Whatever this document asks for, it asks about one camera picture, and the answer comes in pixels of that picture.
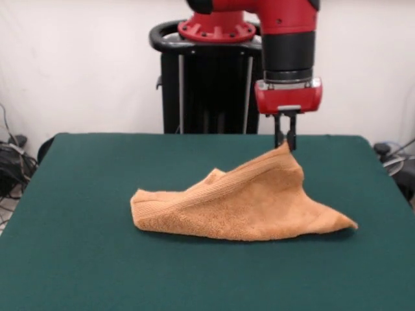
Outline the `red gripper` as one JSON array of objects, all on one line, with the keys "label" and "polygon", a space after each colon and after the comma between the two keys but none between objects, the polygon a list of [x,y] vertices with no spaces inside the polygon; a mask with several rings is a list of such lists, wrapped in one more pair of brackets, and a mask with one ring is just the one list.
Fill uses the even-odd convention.
[{"label": "red gripper", "polygon": [[258,111],[264,115],[274,115],[275,148],[284,142],[279,112],[288,111],[286,116],[290,125],[286,138],[290,151],[295,151],[297,112],[308,113],[319,109],[323,93],[322,79],[314,77],[296,84],[271,84],[258,80],[254,91]]}]

